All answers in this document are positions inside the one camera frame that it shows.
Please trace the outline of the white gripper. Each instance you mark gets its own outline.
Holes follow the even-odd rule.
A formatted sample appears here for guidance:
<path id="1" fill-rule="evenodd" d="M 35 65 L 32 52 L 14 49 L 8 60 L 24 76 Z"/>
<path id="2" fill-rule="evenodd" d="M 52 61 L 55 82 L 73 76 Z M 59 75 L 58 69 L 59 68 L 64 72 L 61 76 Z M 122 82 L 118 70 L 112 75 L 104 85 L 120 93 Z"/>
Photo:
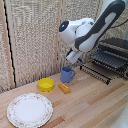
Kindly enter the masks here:
<path id="1" fill-rule="evenodd" d="M 81 51 L 70 50 L 66 56 L 66 59 L 72 64 L 74 64 L 77 60 L 79 60 L 80 63 L 83 63 L 81 59 L 78 59 L 81 56 L 81 54 Z"/>

